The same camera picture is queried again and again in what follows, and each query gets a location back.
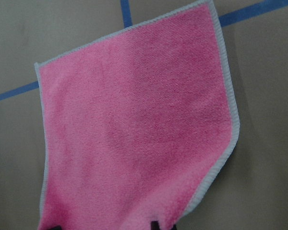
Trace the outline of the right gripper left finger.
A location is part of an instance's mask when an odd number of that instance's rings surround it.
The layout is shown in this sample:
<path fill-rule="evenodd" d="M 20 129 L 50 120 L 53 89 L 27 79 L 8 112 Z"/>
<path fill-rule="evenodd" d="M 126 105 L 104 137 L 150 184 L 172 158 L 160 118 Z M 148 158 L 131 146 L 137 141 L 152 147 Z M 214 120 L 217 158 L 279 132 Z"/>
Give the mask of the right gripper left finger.
<path fill-rule="evenodd" d="M 57 225 L 57 226 L 54 226 L 48 230 L 61 230 L 61 226 L 60 225 Z"/>

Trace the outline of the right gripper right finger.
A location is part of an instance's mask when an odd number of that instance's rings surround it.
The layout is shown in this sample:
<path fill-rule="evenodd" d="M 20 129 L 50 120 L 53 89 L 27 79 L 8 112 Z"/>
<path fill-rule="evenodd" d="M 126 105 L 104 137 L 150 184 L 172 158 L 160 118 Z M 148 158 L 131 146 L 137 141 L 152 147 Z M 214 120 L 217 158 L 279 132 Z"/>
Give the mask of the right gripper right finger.
<path fill-rule="evenodd" d="M 151 222 L 151 230 L 160 230 L 160 226 L 159 226 L 158 221 L 152 221 Z"/>

